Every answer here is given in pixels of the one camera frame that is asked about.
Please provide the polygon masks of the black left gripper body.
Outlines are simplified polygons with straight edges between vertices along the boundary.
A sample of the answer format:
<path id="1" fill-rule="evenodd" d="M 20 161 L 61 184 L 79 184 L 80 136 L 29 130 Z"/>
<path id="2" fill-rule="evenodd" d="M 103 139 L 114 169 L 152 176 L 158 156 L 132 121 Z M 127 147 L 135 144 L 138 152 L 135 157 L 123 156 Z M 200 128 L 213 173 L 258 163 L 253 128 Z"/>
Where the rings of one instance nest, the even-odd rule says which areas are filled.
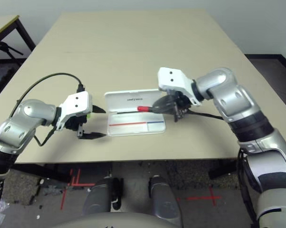
<path id="1" fill-rule="evenodd" d="M 78 133 L 83 133 L 83 124 L 87 122 L 87 115 L 70 117 L 66 122 L 66 128 Z"/>

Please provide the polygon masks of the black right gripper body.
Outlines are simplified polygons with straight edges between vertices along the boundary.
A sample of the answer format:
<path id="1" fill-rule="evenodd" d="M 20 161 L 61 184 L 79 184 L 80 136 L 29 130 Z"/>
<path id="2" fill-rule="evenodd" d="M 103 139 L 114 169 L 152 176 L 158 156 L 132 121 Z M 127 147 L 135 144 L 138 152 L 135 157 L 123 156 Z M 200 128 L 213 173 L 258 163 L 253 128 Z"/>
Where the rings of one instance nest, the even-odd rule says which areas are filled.
<path id="1" fill-rule="evenodd" d="M 176 123 L 187 113 L 190 107 L 190 100 L 180 91 L 175 91 L 173 98 L 173 116 Z"/>

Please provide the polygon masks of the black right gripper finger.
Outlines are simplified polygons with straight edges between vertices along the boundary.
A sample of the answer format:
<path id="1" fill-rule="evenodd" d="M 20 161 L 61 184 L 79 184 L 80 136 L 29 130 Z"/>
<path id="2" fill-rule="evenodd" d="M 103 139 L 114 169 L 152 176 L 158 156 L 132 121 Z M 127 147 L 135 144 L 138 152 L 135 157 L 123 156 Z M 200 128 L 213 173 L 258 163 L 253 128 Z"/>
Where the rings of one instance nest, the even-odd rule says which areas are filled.
<path id="1" fill-rule="evenodd" d="M 170 114 L 176 116 L 173 106 L 153 106 L 149 108 L 149 111 L 155 114 Z"/>
<path id="2" fill-rule="evenodd" d="M 154 107 L 172 107 L 175 103 L 176 96 L 166 95 L 153 103 Z"/>

